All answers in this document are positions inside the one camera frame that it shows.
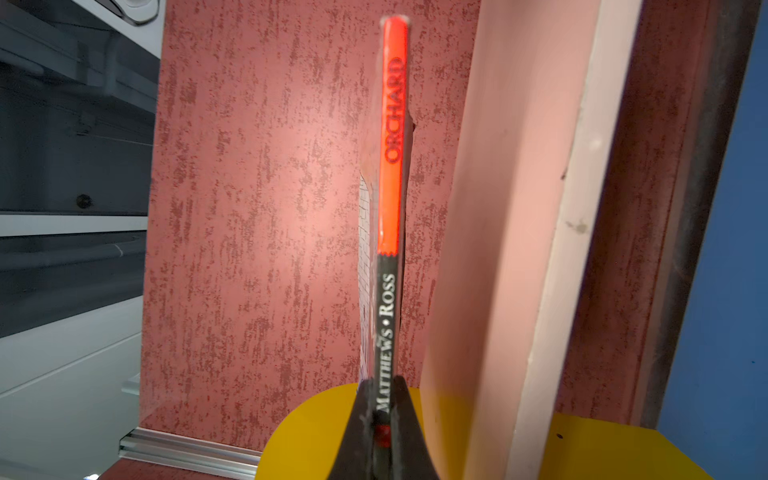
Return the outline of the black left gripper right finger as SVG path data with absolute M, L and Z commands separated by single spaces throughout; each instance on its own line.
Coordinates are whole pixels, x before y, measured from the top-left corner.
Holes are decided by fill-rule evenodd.
M 391 400 L 391 477 L 394 480 L 438 480 L 402 376 L 393 379 Z

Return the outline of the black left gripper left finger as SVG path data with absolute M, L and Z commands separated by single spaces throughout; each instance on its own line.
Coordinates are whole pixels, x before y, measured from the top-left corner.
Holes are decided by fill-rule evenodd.
M 358 385 L 328 480 L 374 479 L 374 405 L 373 380 L 366 379 Z

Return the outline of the pink Hamlet picture book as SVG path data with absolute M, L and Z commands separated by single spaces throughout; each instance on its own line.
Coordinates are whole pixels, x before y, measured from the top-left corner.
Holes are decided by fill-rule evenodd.
M 358 196 L 359 377 L 375 422 L 389 422 L 401 324 L 405 204 L 410 166 L 411 21 L 379 22 L 379 48 L 363 122 Z

